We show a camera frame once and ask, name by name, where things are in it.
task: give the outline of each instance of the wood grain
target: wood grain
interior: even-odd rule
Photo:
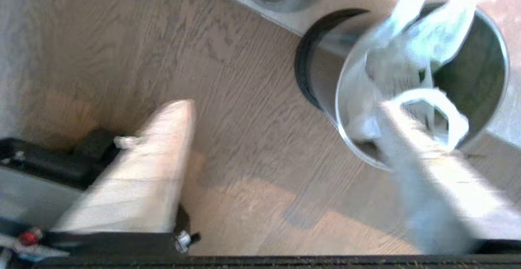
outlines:
[[[299,38],[239,4],[0,0],[0,39],[2,136],[67,150],[195,101],[193,254],[415,252],[389,175],[299,92]]]

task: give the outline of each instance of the plastic bag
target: plastic bag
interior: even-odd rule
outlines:
[[[391,17],[361,37],[346,58],[343,75],[348,80],[342,91],[350,91],[353,98],[346,106],[350,119],[345,126],[351,139],[379,137],[376,103],[410,89],[432,89],[433,73],[458,53],[472,24],[476,0],[450,0],[407,28],[424,1],[399,0]],[[438,119],[435,126],[432,105],[417,103],[406,109],[447,143],[447,122]]]

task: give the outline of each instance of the wooden floor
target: wooden floor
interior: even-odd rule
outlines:
[[[192,254],[414,253],[389,174],[299,92],[298,41],[231,0],[0,0],[0,135],[67,150],[192,98]],[[513,162],[488,176],[518,202],[521,152],[484,146],[472,158]]]

